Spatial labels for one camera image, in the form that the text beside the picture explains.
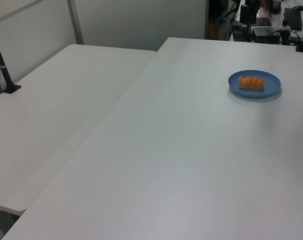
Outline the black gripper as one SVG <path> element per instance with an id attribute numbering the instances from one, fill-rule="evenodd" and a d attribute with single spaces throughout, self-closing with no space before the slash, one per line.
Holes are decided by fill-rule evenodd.
<path id="1" fill-rule="evenodd" d="M 250 21 L 249 19 L 250 19 L 250 6 L 243 4 L 240 6 L 240 17 L 239 17 L 239 23 L 242 24 L 241 26 L 242 42 L 249 41 L 249 25 L 248 25 Z"/>

